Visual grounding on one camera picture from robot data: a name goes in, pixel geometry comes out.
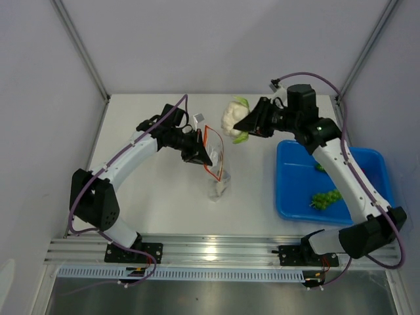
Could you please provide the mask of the white toy cauliflower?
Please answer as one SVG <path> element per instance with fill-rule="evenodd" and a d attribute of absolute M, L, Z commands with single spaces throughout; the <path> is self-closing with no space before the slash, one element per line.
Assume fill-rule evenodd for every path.
<path fill-rule="evenodd" d="M 223 133 L 232 139 L 233 144 L 240 144 L 249 139 L 249 133 L 239 131 L 234 128 L 235 124 L 240 122 L 250 113 L 249 103 L 246 98 L 234 96 L 225 108 L 221 118 L 221 128 Z"/>

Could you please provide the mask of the clear zip bag orange zipper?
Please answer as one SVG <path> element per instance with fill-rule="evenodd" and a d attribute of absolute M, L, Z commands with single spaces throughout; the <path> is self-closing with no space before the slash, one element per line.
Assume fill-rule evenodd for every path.
<path fill-rule="evenodd" d="M 211 161 L 212 166 L 204 165 L 204 169 L 208 174 L 207 178 L 207 196 L 209 198 L 209 184 L 213 181 L 228 181 L 231 184 L 231 174 L 229 163 L 224 151 L 224 142 L 221 135 L 208 125 L 205 125 L 203 142 Z M 210 199 L 212 202 L 218 202 L 219 199 Z"/>

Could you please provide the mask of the grey toy fish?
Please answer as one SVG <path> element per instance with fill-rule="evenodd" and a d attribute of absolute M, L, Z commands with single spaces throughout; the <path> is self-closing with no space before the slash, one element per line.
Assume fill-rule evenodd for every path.
<path fill-rule="evenodd" d="M 217 200 L 223 197 L 224 193 L 229 188 L 230 183 L 228 181 L 213 181 L 209 184 L 209 198 Z"/>

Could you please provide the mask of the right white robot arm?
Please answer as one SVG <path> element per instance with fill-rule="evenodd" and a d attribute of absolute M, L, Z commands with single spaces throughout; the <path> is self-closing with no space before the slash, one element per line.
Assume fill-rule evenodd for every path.
<path fill-rule="evenodd" d="M 233 129 L 268 138 L 276 131 L 294 135 L 326 171 L 344 199 L 353 225 L 341 230 L 319 230 L 301 240 L 299 255 L 309 265 L 326 253 L 346 253 L 352 259 L 372 258 L 371 252 L 397 241 L 400 259 L 406 250 L 400 235 L 407 219 L 401 207 L 391 207 L 367 179 L 350 154 L 336 123 L 320 117 L 314 91 L 286 98 L 262 97 L 253 110 L 234 114 Z"/>

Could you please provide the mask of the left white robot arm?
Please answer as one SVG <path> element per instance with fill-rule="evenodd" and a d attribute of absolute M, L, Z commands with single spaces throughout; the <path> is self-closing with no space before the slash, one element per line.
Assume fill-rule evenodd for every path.
<path fill-rule="evenodd" d="M 128 142 L 110 161 L 90 171 L 78 169 L 72 175 L 70 219 L 91 225 L 90 231 L 103 234 L 119 247 L 119 254 L 130 263 L 142 256 L 142 237 L 120 215 L 116 192 L 125 179 L 146 159 L 162 148 L 180 152 L 182 160 L 204 166 L 213 163 L 203 143 L 201 129 L 184 132 L 187 111 L 166 104 L 159 115 L 140 123 Z"/>

